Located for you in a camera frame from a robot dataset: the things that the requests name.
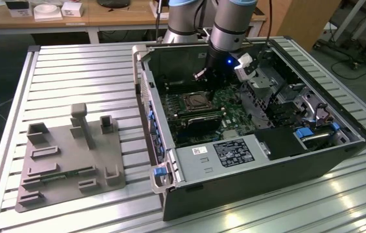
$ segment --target power supply label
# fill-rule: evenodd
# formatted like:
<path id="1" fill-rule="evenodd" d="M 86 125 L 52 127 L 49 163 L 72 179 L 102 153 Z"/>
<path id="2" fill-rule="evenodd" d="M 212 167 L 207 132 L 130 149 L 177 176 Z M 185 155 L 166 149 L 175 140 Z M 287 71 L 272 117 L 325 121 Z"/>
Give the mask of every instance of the power supply label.
<path id="1" fill-rule="evenodd" d="M 255 160 L 243 139 L 216 143 L 213 147 L 224 167 L 244 164 Z"/>

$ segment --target cpu socket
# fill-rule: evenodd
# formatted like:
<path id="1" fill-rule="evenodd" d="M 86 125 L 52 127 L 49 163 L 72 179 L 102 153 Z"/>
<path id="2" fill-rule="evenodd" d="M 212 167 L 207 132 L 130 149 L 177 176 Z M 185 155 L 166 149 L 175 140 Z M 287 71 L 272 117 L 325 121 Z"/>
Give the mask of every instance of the cpu socket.
<path id="1" fill-rule="evenodd" d="M 212 105 L 207 100 L 205 92 L 196 92 L 183 95 L 185 107 L 188 111 L 200 111 L 212 109 Z"/>

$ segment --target white sticker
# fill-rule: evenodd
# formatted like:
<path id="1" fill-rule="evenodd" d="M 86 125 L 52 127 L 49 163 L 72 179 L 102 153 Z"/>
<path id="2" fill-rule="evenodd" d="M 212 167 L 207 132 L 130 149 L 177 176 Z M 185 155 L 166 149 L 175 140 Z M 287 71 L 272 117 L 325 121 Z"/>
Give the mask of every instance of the white sticker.
<path id="1" fill-rule="evenodd" d="M 85 23 L 65 23 L 66 26 L 85 25 Z"/>
<path id="2" fill-rule="evenodd" d="M 207 153 L 205 147 L 193 148 L 193 154 L 203 154 L 203 153 Z"/>

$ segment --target circuit board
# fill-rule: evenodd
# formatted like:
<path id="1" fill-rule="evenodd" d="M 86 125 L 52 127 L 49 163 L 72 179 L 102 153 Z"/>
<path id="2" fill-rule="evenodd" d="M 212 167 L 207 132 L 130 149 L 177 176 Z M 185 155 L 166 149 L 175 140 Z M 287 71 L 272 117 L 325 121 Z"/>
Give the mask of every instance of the circuit board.
<path id="1" fill-rule="evenodd" d="M 207 101 L 207 92 L 193 92 L 165 94 L 161 96 L 161 104 L 177 148 L 217 141 L 229 135 L 243 136 L 256 129 L 251 116 L 243 109 L 239 91 L 233 85 L 217 90 L 212 101 Z M 203 135 L 181 133 L 191 120 L 207 117 L 219 119 L 216 130 Z"/>

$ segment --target aluminum table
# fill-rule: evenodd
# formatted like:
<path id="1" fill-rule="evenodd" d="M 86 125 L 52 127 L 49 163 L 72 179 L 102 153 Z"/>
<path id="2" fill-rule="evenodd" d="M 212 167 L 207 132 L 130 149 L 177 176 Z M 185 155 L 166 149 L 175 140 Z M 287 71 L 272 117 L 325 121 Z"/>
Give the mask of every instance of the aluminum table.
<path id="1" fill-rule="evenodd" d="M 273 39 L 366 127 L 366 104 L 292 40 Z M 0 232 L 366 232 L 366 150 L 315 180 L 161 221 L 132 83 L 134 44 L 30 48 L 0 143 Z M 80 102 L 88 121 L 106 114 L 118 121 L 126 186 L 17 213 L 26 126 L 68 125 L 69 105 Z"/>

